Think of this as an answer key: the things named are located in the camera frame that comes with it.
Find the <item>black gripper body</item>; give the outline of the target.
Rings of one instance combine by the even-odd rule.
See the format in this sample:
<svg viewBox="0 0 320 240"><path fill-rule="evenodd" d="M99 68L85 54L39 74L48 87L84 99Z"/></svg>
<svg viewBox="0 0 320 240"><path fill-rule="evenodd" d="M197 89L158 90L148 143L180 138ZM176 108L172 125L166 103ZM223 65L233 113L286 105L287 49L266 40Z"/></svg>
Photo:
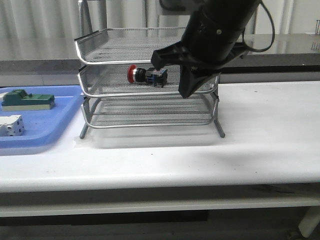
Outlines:
<svg viewBox="0 0 320 240"><path fill-rule="evenodd" d="M190 17L181 39L183 66L218 70L233 58L231 51L259 0L207 0Z"/></svg>

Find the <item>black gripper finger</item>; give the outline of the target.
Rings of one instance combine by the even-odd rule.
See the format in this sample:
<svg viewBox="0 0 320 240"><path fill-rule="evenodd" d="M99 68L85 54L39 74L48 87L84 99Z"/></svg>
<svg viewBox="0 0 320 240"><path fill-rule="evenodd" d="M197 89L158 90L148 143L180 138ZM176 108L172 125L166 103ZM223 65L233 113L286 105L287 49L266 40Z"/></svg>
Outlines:
<svg viewBox="0 0 320 240"><path fill-rule="evenodd" d="M220 74L221 71L219 70L202 68L194 70L191 67L180 65L180 81L178 92L184 99L187 99L202 85L219 76Z"/></svg>
<svg viewBox="0 0 320 240"><path fill-rule="evenodd" d="M157 70L172 65L187 67L196 67L198 65L196 59L181 41L165 48L154 50L150 62Z"/></svg>

